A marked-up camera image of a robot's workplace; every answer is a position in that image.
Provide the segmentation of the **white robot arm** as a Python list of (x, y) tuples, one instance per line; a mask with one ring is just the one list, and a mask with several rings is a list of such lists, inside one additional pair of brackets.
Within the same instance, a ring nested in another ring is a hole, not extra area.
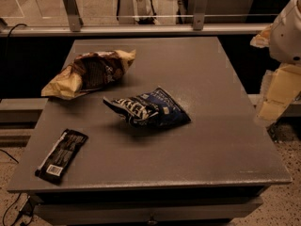
[(255, 122), (269, 127), (301, 93), (301, 0), (290, 0), (250, 45), (267, 47), (270, 57), (280, 63), (263, 76), (256, 106)]

